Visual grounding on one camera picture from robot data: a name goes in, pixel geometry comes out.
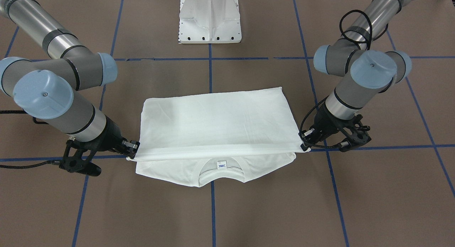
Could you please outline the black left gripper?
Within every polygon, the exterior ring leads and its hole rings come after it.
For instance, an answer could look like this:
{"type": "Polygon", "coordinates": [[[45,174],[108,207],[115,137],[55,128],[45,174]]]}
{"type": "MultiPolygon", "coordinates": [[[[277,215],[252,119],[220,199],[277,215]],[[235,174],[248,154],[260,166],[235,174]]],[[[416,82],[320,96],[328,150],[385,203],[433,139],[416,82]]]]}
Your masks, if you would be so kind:
{"type": "Polygon", "coordinates": [[[333,116],[328,111],[325,103],[318,103],[306,114],[302,123],[306,121],[308,116],[315,109],[317,109],[317,113],[314,117],[314,123],[312,126],[309,127],[308,130],[302,130],[299,132],[299,137],[302,139],[302,144],[300,145],[302,151],[309,152],[311,151],[311,147],[338,148],[340,142],[332,146],[318,145],[318,143],[324,141],[331,135],[335,135],[340,132],[338,126],[340,121],[344,119],[333,116]]]}

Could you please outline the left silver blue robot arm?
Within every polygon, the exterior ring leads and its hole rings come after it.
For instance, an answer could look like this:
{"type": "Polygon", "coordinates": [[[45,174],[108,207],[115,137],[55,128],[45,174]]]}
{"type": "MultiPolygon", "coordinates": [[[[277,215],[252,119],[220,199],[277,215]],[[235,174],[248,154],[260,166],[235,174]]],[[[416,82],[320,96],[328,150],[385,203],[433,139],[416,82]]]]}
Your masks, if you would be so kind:
{"type": "Polygon", "coordinates": [[[387,30],[390,20],[412,0],[372,0],[365,10],[351,10],[339,22],[340,38],[323,45],[313,57],[314,68],[340,76],[333,91],[317,105],[314,123],[300,129],[302,149],[323,148],[320,142],[336,133],[344,139],[332,145],[341,152],[371,141],[370,127],[361,122],[359,111],[377,94],[405,79],[412,69],[411,58],[401,51],[381,52],[372,42],[387,30]]]}

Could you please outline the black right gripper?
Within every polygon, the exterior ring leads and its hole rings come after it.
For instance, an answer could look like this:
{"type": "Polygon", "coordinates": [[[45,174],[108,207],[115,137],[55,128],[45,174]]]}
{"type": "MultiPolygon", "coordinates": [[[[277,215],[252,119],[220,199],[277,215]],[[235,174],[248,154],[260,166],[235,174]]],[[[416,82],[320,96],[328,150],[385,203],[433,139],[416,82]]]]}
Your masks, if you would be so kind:
{"type": "Polygon", "coordinates": [[[94,151],[111,151],[128,158],[135,158],[138,148],[141,145],[139,141],[128,141],[122,137],[120,127],[107,117],[107,123],[101,134],[94,140],[81,142],[78,140],[68,140],[67,145],[75,149],[85,149],[94,151]]]}

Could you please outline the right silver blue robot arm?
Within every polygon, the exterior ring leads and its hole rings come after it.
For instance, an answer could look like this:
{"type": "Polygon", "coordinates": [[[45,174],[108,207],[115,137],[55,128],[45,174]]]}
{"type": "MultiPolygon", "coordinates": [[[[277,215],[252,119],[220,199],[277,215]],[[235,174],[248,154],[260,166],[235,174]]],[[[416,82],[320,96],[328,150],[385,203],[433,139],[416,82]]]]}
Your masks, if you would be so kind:
{"type": "Polygon", "coordinates": [[[116,123],[79,93],[114,82],[115,59],[90,51],[36,0],[1,0],[1,15],[50,57],[41,62],[2,59],[1,91],[27,114],[67,134],[70,147],[134,158],[139,142],[123,137],[116,123]]]}

